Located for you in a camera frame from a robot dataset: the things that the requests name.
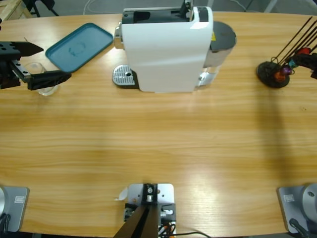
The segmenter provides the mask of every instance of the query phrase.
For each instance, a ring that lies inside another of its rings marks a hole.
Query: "glass cup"
[[[44,68],[44,66],[38,62],[28,63],[25,65],[25,68],[27,71],[29,71],[30,74],[44,73],[47,71]],[[36,91],[43,96],[49,96],[49,95],[52,95],[54,92],[56,92],[57,89],[58,89],[58,85],[54,87],[37,89]]]

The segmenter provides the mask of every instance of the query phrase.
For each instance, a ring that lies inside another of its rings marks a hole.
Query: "black base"
[[[279,65],[273,62],[261,63],[256,70],[259,80],[266,86],[271,88],[282,88],[289,83],[289,76],[285,77],[285,81],[277,82],[274,73],[279,69]]]

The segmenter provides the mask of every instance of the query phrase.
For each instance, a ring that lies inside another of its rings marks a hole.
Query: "coffee machine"
[[[121,88],[143,92],[192,92],[210,84],[236,44],[230,26],[214,22],[207,6],[125,9],[114,45],[128,65],[113,71]]]

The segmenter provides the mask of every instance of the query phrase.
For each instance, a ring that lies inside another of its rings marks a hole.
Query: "label sticker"
[[[216,41],[216,35],[214,34],[214,32],[212,32],[211,41]]]
[[[24,203],[25,197],[15,197],[14,203]]]
[[[294,202],[295,201],[294,195],[292,195],[292,194],[284,195],[284,201],[285,202]]]

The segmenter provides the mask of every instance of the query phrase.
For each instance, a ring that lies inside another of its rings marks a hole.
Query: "cable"
[[[93,11],[93,10],[91,10],[90,6],[91,6],[95,1],[97,1],[97,0],[92,0],[92,1],[89,3],[88,7],[87,7],[87,9],[88,9],[90,12],[93,12],[93,13],[109,13],[109,14],[118,14],[118,13],[119,13],[119,12],[110,12],[110,11]]]
[[[243,10],[244,10],[245,12],[259,12],[259,11],[248,10],[248,7],[251,5],[252,2],[250,2],[250,4],[248,5],[248,7],[245,7],[245,6],[243,6],[238,0],[229,0],[229,1],[232,1],[232,2],[235,2],[236,4],[238,4],[240,7],[243,8]]]
[[[188,233],[174,234],[173,232],[176,229],[176,224],[171,224],[171,223],[163,224],[162,226],[160,226],[159,230],[161,230],[163,227],[164,227],[164,230],[158,236],[160,238],[173,237],[173,236],[188,236],[188,235],[193,235],[193,234],[199,234],[199,235],[203,235],[207,238],[212,238],[203,232],[188,232]]]
[[[246,7],[243,6],[241,3],[239,3],[237,0],[229,0],[229,1],[235,2],[235,3],[238,4],[240,7],[242,7],[244,11],[247,11]]]
[[[83,15],[85,15],[86,13],[86,8],[87,8],[87,5],[90,3],[91,0],[88,0],[84,6],[84,10],[83,10]]]
[[[199,235],[203,235],[204,237],[207,237],[207,238],[212,238],[212,237],[210,237],[207,234],[202,233],[202,232],[188,232],[188,233],[178,233],[178,234],[162,235],[162,236],[163,237],[173,237],[173,236],[188,236],[188,235],[193,235],[193,234],[199,234]]]

